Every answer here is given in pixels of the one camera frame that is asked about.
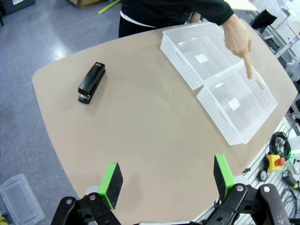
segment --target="clear plastic container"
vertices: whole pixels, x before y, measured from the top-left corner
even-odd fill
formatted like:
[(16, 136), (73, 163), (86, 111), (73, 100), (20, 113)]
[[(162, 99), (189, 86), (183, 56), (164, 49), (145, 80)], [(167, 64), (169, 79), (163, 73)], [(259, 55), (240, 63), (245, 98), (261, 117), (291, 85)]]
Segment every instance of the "clear plastic container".
[(0, 186), (0, 198), (5, 204), (5, 208), (0, 211), (4, 212), (10, 223), (35, 225), (45, 217), (24, 174), (18, 174), (5, 181)]
[(160, 49), (192, 90), (241, 61), (226, 49), (224, 32), (213, 23), (164, 30), (163, 34)]
[(205, 81), (197, 98), (229, 145), (247, 144), (277, 106), (254, 68), (248, 79), (243, 62)]

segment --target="black pants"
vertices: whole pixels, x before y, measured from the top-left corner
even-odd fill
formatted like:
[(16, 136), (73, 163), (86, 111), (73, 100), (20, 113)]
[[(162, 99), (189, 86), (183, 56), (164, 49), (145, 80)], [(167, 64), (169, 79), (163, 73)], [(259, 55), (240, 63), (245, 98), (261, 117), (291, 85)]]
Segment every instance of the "black pants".
[(271, 15), (267, 10), (264, 10), (254, 18), (252, 28), (259, 29), (267, 27), (271, 25), (276, 19), (277, 17)]
[(120, 23), (119, 23), (119, 37), (125, 37), (129, 36), (132, 34), (137, 34), (149, 30), (155, 30), (156, 28), (154, 27), (145, 27), (145, 26), (140, 26), (137, 25), (133, 22), (129, 22), (125, 19), (123, 19), (122, 16), (120, 16)]

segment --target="black sleeve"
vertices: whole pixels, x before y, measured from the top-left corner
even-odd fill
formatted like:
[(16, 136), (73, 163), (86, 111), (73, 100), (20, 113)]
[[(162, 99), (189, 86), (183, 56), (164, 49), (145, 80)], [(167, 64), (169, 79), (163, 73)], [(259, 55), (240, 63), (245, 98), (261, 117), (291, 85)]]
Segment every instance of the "black sleeve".
[(205, 19), (219, 26), (233, 15), (233, 10), (224, 0), (188, 0), (188, 4)]

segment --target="table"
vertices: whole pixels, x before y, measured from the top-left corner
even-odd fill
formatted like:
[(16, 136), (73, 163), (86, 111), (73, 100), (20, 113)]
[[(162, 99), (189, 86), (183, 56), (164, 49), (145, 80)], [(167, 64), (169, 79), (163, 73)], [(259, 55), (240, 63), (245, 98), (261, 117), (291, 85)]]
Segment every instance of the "table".
[(288, 27), (292, 30), (295, 36), (291, 39), (290, 43), (287, 43), (282, 49), (280, 49), (275, 56), (279, 58), (284, 52), (289, 50), (298, 40), (300, 40), (300, 22), (292, 21), (289, 22)]
[(232, 9), (257, 11), (257, 8), (248, 0), (225, 0)]
[[(247, 145), (228, 146), (196, 99), (199, 89), (191, 91), (160, 51), (164, 29), (97, 45), (34, 74), (49, 137), (79, 196), (118, 161), (124, 183), (115, 215), (122, 224), (193, 219), (218, 196), (215, 154), (225, 154), (233, 174), (241, 174), (297, 94), (266, 44), (244, 24), (252, 63), (278, 103)], [(106, 75), (84, 105), (77, 89), (95, 61), (105, 64)]]

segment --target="black jacket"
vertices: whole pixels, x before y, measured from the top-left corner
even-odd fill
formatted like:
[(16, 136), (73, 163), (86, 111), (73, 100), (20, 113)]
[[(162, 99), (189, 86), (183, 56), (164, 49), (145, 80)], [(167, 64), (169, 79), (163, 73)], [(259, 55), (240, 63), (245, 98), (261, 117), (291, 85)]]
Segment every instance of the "black jacket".
[(123, 0), (122, 5), (125, 15), (158, 28), (184, 24), (192, 11), (218, 25), (233, 14), (223, 0)]

